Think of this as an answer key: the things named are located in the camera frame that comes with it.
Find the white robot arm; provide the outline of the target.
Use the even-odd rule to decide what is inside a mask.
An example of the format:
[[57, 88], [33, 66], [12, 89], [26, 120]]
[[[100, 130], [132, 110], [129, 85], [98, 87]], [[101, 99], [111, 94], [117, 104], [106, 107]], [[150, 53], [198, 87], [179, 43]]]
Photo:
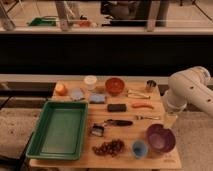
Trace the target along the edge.
[[165, 128], [173, 126], [188, 103], [213, 118], [213, 90], [207, 87], [210, 80], [210, 72], [202, 66], [176, 72], [168, 78], [168, 89], [162, 96]]

